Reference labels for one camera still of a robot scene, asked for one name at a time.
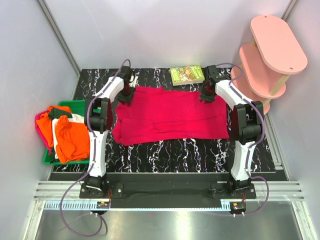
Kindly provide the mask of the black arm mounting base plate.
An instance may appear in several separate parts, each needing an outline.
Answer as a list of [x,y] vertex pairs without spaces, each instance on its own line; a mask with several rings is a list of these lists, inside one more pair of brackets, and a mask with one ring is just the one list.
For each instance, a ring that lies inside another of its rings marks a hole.
[[84,198],[197,195],[212,199],[253,200],[256,190],[250,180],[232,180],[229,173],[107,173],[86,176],[81,184]]

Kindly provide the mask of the crimson red t shirt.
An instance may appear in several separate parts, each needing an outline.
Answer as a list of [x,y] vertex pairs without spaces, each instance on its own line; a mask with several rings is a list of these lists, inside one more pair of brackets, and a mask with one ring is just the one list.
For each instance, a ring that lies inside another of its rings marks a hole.
[[200,101],[196,91],[138,86],[131,104],[119,104],[112,135],[124,146],[175,139],[228,139],[227,104]]

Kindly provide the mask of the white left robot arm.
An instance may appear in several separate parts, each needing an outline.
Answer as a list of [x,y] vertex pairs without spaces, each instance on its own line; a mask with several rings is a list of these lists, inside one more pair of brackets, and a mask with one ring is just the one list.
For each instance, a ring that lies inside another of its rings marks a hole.
[[133,70],[122,66],[109,77],[107,83],[94,96],[85,100],[84,124],[89,133],[90,152],[89,166],[84,178],[84,185],[97,198],[108,193],[106,178],[106,140],[113,126],[112,102],[118,99],[121,103],[131,103],[135,88],[131,86]]

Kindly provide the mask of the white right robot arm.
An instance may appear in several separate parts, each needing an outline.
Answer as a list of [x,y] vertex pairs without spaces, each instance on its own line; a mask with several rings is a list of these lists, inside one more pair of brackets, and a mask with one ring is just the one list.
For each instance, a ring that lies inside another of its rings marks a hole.
[[212,103],[221,97],[232,109],[229,136],[235,141],[235,152],[225,192],[236,199],[251,188],[253,153],[265,136],[264,106],[261,101],[253,101],[241,93],[233,79],[218,73],[216,65],[205,67],[203,73],[199,99]]

